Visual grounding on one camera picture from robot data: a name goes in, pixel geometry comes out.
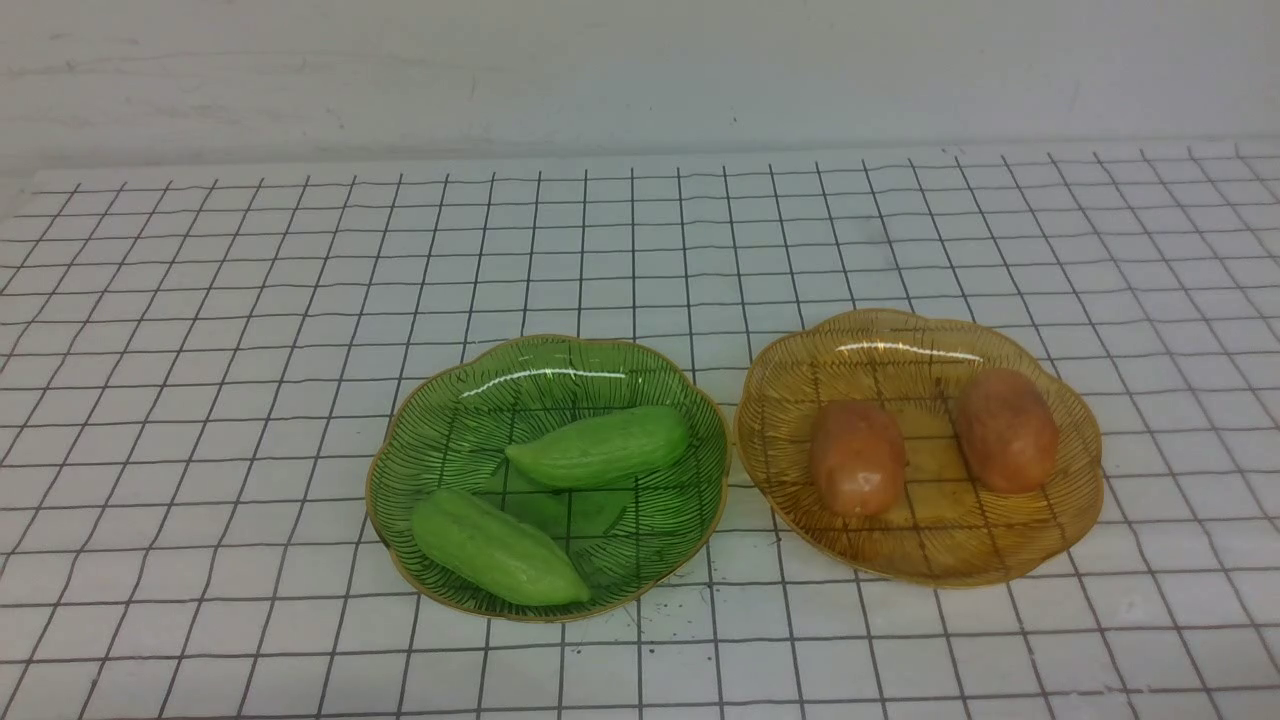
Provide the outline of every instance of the green cucumber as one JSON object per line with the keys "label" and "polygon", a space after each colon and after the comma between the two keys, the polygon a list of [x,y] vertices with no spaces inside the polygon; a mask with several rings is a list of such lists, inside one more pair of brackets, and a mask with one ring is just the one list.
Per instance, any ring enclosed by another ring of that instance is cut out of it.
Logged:
{"label": "green cucumber", "polygon": [[689,447],[689,425],[675,407],[645,405],[586,418],[524,445],[507,459],[556,489],[613,484],[671,465]]}
{"label": "green cucumber", "polygon": [[566,605],[591,591],[545,533],[453,488],[426,496],[410,518],[431,560],[516,605]]}

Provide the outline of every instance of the white grid mat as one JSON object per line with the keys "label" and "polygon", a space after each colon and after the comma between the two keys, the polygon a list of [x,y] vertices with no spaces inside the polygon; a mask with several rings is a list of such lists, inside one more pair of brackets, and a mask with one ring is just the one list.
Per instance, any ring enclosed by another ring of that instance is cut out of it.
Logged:
{"label": "white grid mat", "polygon": [[[1097,150],[44,176],[0,225],[4,715],[1275,717],[1280,146]],[[1098,527],[933,592],[739,470],[671,582],[524,625],[419,598],[364,520],[397,400],[497,341],[639,340],[732,411],[851,306],[1082,392]]]}

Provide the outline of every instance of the glass plate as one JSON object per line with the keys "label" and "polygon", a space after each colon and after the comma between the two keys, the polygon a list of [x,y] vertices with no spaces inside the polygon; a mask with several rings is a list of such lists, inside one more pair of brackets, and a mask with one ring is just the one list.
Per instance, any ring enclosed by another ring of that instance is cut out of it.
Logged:
{"label": "glass plate", "polygon": [[[493,497],[508,445],[637,405],[678,409],[692,442],[673,465],[626,486],[631,497],[621,515],[616,497],[586,497],[616,495],[614,487],[530,497],[524,495],[531,492],[527,483],[508,487],[508,482],[499,483],[502,492]],[[671,360],[631,342],[531,336],[499,345],[415,389],[369,469],[365,497],[396,568],[424,594],[477,615],[562,621],[630,602],[691,559],[719,521],[728,465],[723,414]],[[553,607],[513,605],[429,560],[413,542],[408,518],[419,500],[440,487],[484,496],[535,527],[549,528],[563,506],[563,529],[549,534],[567,548],[591,600]],[[576,505],[572,496],[579,497]],[[611,516],[580,514],[591,507]]]}
{"label": "glass plate", "polygon": [[[969,477],[955,438],[960,388],[983,366],[1023,372],[1061,430],[1050,482],[996,495]],[[828,400],[874,400],[906,438],[906,497],[874,518],[826,509],[809,433]],[[1102,510],[1102,438],[1088,405],[1009,337],[960,320],[855,310],[782,337],[751,364],[735,418],[742,465],[812,544],[855,568],[934,587],[1007,582],[1075,544]]]}

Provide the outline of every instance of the potato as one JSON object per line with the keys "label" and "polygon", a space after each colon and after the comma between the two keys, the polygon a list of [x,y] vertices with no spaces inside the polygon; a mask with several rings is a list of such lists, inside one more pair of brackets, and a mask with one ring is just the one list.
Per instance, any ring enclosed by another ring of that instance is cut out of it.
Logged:
{"label": "potato", "polygon": [[1016,370],[992,368],[969,380],[956,402],[956,436],[969,471],[992,492],[1039,489],[1057,464],[1053,415]]}
{"label": "potato", "polygon": [[884,512],[902,497],[905,468],[902,430],[874,402],[838,400],[818,410],[809,474],[832,512],[846,518]]}

